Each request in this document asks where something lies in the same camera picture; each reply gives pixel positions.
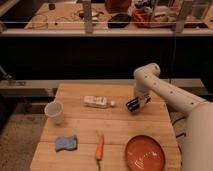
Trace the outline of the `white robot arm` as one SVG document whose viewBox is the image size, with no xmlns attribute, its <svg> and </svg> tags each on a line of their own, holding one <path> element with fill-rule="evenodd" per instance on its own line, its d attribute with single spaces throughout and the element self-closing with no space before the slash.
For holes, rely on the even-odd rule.
<svg viewBox="0 0 213 171">
<path fill-rule="evenodd" d="M 187 117 L 182 171 L 213 171 L 213 102 L 159 78 L 160 67 L 150 63 L 134 71 L 134 96 L 141 102 L 151 91 Z"/>
</svg>

